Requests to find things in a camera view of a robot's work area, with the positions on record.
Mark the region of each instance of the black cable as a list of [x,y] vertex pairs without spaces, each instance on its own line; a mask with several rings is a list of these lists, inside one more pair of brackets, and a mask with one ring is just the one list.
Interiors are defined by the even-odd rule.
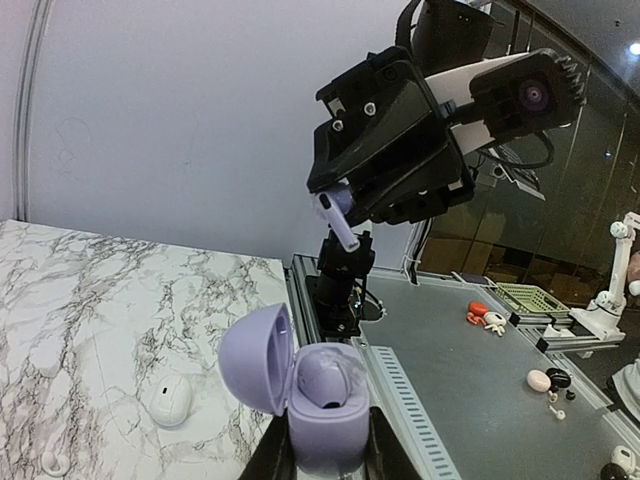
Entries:
[[406,48],[409,53],[413,53],[411,48],[411,28],[413,14],[422,0],[411,0],[400,13],[396,23],[396,45]]
[[361,288],[364,296],[360,297],[360,308],[358,308],[358,310],[359,310],[360,320],[364,320],[364,300],[367,297],[367,277],[366,276],[362,279]]
[[411,256],[409,257],[409,278],[411,279],[411,283],[414,285],[418,284],[418,273],[416,271],[416,262],[418,261],[418,255],[420,255],[420,246],[424,242],[426,237],[425,233],[427,231],[427,223],[422,226],[422,231],[419,233],[416,239],[416,246],[411,252]]
[[476,165],[474,167],[470,166],[469,170],[471,170],[472,174],[471,174],[471,178],[473,178],[473,181],[475,182],[476,179],[478,178],[478,175],[480,174],[480,168],[482,168],[482,166],[486,163],[487,161],[487,157],[478,153],[478,161],[476,162]]
[[382,302],[378,299],[378,297],[376,297],[373,293],[371,293],[371,291],[369,291],[369,290],[367,290],[365,288],[365,286],[364,286],[365,284],[360,285],[358,282],[354,282],[354,283],[355,283],[356,287],[361,289],[364,292],[364,294],[366,296],[368,296],[371,300],[373,300],[376,304],[378,304],[378,305],[382,304]]
[[495,155],[492,155],[491,153],[489,153],[486,149],[478,149],[478,153],[480,155],[483,155],[487,158],[489,158],[490,160],[499,163],[501,165],[506,165],[509,167],[513,167],[513,168],[519,168],[520,170],[535,170],[537,168],[542,168],[542,167],[546,167],[548,165],[551,165],[553,163],[555,154],[556,154],[556,149],[553,146],[553,142],[551,141],[551,139],[549,138],[549,135],[547,135],[546,132],[537,132],[534,134],[538,140],[540,140],[542,142],[542,144],[544,145],[544,147],[547,150],[547,157],[541,161],[541,162],[537,162],[537,163],[516,163],[516,162],[509,162],[507,160],[503,160],[499,157],[496,157]]

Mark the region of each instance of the camera lens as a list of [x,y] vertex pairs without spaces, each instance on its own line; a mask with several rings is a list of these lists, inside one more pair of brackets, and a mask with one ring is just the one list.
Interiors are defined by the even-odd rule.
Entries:
[[530,112],[541,112],[549,105],[547,87],[538,80],[525,80],[518,90],[520,103]]

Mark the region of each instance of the camera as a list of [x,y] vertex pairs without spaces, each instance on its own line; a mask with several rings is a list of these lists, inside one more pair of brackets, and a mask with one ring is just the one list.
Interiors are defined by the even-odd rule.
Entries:
[[543,48],[475,76],[475,118],[497,143],[571,123],[584,105],[584,84],[570,57]]

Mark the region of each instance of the gray table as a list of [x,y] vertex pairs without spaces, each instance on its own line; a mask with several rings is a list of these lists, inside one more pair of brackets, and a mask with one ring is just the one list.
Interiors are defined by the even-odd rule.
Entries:
[[524,382],[552,363],[511,325],[498,338],[465,320],[470,301],[500,309],[477,287],[451,281],[381,278],[368,288],[388,316],[363,324],[371,345],[392,347],[465,480],[599,478],[621,441],[602,412],[580,396],[556,404]]

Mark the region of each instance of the green basket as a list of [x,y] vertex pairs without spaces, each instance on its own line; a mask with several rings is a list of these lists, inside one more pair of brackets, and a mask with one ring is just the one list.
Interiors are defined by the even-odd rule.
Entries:
[[534,285],[496,283],[496,294],[520,313],[569,313],[560,300]]

